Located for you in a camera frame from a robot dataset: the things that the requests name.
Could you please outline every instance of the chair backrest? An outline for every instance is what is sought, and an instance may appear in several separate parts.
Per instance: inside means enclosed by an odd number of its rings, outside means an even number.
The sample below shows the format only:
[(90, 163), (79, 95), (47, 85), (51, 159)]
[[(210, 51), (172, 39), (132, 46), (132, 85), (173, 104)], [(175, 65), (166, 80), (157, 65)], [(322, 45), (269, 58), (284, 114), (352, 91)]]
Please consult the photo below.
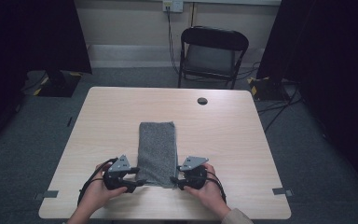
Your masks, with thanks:
[(249, 41), (237, 31), (223, 30), (206, 26), (193, 26), (185, 29), (181, 36), (184, 43), (214, 49), (247, 50)]

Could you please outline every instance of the hand-mounted device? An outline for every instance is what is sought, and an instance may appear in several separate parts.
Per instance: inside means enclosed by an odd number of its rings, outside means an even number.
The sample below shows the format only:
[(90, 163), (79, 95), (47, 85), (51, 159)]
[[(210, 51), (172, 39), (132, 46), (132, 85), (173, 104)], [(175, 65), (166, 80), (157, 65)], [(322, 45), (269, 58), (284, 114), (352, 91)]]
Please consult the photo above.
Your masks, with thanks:
[[(222, 183), (220, 183), (220, 180), (215, 174), (208, 172), (202, 165), (208, 160), (208, 158), (188, 156), (182, 166), (176, 167), (179, 171), (184, 173), (184, 179), (178, 179), (174, 176), (171, 176), (170, 179), (181, 190), (184, 190), (185, 186), (189, 186), (193, 189), (201, 189), (207, 180), (212, 181), (220, 189), (223, 201), (226, 203), (226, 194), (223, 190)], [(209, 178), (207, 176), (208, 174), (213, 175), (215, 179)]]
[[(109, 167), (107, 171), (104, 172), (103, 178), (96, 178), (96, 176), (104, 166), (112, 162), (113, 164)], [(133, 193), (136, 187), (141, 187), (146, 183), (146, 180), (138, 180), (136, 182), (124, 180), (125, 175), (137, 174), (139, 172), (138, 167), (130, 167), (130, 163), (127, 160), (126, 155), (122, 155), (120, 158), (110, 159), (101, 164), (101, 166), (94, 171), (89, 180), (83, 185), (82, 190), (80, 191), (79, 198), (77, 200), (77, 205), (80, 204), (81, 199), (83, 198), (86, 189), (89, 187), (90, 183), (95, 180), (103, 180), (107, 189), (118, 189), (121, 187), (127, 187), (126, 193)]]

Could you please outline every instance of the cable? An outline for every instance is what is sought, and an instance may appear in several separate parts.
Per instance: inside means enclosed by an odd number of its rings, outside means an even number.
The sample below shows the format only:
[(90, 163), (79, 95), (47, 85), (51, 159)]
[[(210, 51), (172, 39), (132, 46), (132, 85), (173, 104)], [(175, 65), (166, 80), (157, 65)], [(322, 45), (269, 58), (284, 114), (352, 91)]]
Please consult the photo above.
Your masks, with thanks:
[(264, 130), (264, 133), (266, 133), (266, 132), (269, 130), (269, 127), (272, 125), (272, 123), (275, 121), (275, 119), (277, 119), (277, 118), (279, 117), (279, 115), (283, 112), (283, 110), (284, 110), (287, 106), (289, 106), (289, 105), (292, 103), (293, 99), (294, 99), (295, 96), (296, 96), (297, 91), (298, 91), (298, 86), (296, 86), (295, 93), (293, 93), (293, 95), (292, 95), (292, 97), (290, 98), (289, 102), (282, 107), (282, 109), (281, 109), (281, 110), (278, 112), (278, 114), (272, 119), (272, 121), (269, 123), (269, 125), (267, 125), (266, 129)]
[(220, 186), (223, 187), (222, 182), (220, 182), (220, 180), (219, 180), (219, 178), (217, 178), (217, 175), (216, 175), (216, 174), (214, 174), (214, 173), (212, 173), (212, 172), (209, 172), (209, 171), (207, 171), (206, 173), (213, 175), (213, 176), (217, 179), (217, 181), (219, 181)]
[[(241, 80), (241, 79), (245, 79), (246, 77), (249, 77), (254, 71), (258, 70), (258, 67), (255, 68), (255, 65), (257, 63), (254, 63), (252, 65), (252, 69), (249, 70), (249, 71), (246, 71), (246, 72), (243, 72), (243, 73), (238, 73), (238, 76), (240, 75), (245, 75), (245, 74), (248, 74), (244, 77), (237, 77), (237, 79), (235, 79), (236, 81), (237, 80)], [(222, 82), (226, 82), (225, 80), (219, 80), (219, 81), (200, 81), (200, 80), (203, 80), (203, 79), (207, 79), (207, 77), (198, 77), (198, 78), (188, 78), (187, 80), (190, 80), (190, 81), (195, 81), (195, 82), (204, 82), (204, 83), (222, 83)]]
[(86, 183), (83, 185), (83, 188), (80, 190), (80, 194), (79, 194), (79, 197), (78, 197), (78, 199), (77, 199), (77, 205), (80, 204), (80, 202), (81, 202), (81, 200), (82, 200), (84, 194), (86, 193), (86, 190), (87, 190), (87, 188), (89, 187), (90, 183), (91, 183), (92, 181), (94, 181), (92, 178), (94, 178), (94, 176), (96, 176), (96, 175), (104, 168), (104, 166), (105, 166), (107, 163), (109, 163), (109, 162), (112, 162), (112, 163), (113, 163), (113, 162), (115, 162), (116, 160), (117, 160), (117, 158), (115, 158), (115, 159), (110, 159), (109, 161), (105, 161), (104, 163), (102, 163), (102, 164), (100, 165), (100, 167), (98, 167), (98, 169), (96, 169), (96, 170), (94, 171), (94, 173), (92, 173), (92, 175), (89, 177), (89, 180), (86, 181)]
[(190, 26), (193, 26), (193, 21), (194, 21), (194, 7), (196, 6), (196, 3), (193, 2), (193, 5), (192, 5), (192, 9), (191, 9), (191, 24)]
[(32, 84), (29, 87), (24, 87), (24, 89), (22, 89), (21, 91), (28, 91), (29, 89), (31, 89), (32, 87), (34, 87), (37, 83), (39, 83), (44, 77), (46, 76), (46, 71), (43, 74), (43, 76), (41, 78), (39, 78), (39, 80), (36, 81), (36, 83)]
[(227, 203), (227, 199), (226, 199), (227, 196), (225, 194), (225, 191), (223, 190), (222, 183), (220, 182), (219, 178), (217, 178), (217, 176), (215, 174), (212, 174), (212, 175), (214, 175), (214, 177), (216, 177), (217, 180), (209, 178), (209, 177), (200, 177), (200, 176), (194, 176), (194, 175), (188, 176), (187, 178), (212, 181), (220, 189), (220, 194), (222, 195), (223, 201), (225, 203)]
[(170, 14), (171, 9), (169, 7), (165, 7), (165, 9), (167, 10), (167, 17), (168, 17), (168, 42), (170, 44), (170, 55), (171, 55), (172, 68), (175, 71), (175, 73), (177, 75), (179, 75), (179, 71), (176, 67), (175, 59), (173, 57), (173, 41), (172, 41), (171, 14)]
[(103, 180), (103, 178), (95, 178), (95, 179), (91, 180), (90, 183), (92, 183), (92, 182), (94, 182), (96, 180)]
[[(301, 102), (301, 101), (302, 101), (302, 97), (301, 97), (300, 99), (298, 99), (298, 100), (292, 102), (290, 105), (295, 105), (295, 104), (297, 104), (298, 102)], [(279, 103), (275, 103), (275, 104), (273, 104), (273, 105), (283, 104), (283, 103), (285, 103), (285, 102), (279, 102)], [(271, 107), (271, 106), (273, 106), (273, 105), (269, 105), (269, 106), (267, 106), (265, 109), (262, 109), (262, 110), (257, 110), (257, 113), (263, 113), (263, 114), (264, 114), (264, 113), (267, 112), (267, 111), (275, 110), (275, 109), (280, 109), (280, 108), (286, 106), (286, 105), (280, 105), (280, 106), (276, 106), (276, 107), (269, 108), (269, 107)]]

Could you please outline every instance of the black folding chair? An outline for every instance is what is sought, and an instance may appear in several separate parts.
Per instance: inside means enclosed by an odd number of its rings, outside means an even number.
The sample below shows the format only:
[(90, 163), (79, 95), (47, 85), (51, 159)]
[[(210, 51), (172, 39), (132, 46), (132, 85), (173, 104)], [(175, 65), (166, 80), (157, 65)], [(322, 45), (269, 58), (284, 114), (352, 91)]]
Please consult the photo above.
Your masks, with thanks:
[(205, 26), (185, 29), (181, 36), (182, 49), (178, 88), (182, 74), (231, 81), (234, 89), (243, 55), (249, 41), (243, 34)]

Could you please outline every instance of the gray carpet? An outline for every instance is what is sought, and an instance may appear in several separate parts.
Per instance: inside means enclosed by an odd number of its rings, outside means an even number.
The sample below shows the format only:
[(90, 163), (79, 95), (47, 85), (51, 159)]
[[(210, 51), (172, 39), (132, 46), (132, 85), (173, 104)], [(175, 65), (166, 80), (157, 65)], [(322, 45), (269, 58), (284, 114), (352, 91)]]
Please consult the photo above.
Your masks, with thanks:
[[(30, 74), (26, 86), (41, 75)], [(245, 80), (239, 80), (236, 89), (249, 90)], [(48, 189), (91, 87), (176, 88), (176, 84), (177, 76), (171, 68), (98, 68), (93, 69), (93, 75), (81, 78), (72, 98), (35, 97), (34, 88), (29, 89), (20, 112), (0, 133), (0, 223), (62, 223), (41, 219), (38, 210), (42, 201), (34, 196)], [(226, 87), (221, 82), (185, 80), (183, 88)], [(289, 94), (294, 89), (287, 86)], [(264, 109), (275, 102), (255, 104)], [(278, 112), (260, 114), (263, 126), (267, 127)], [(295, 195), (288, 198), (291, 218), (255, 223), (358, 223), (358, 176), (323, 138), (318, 120), (302, 102), (287, 107), (266, 136), (283, 186)]]

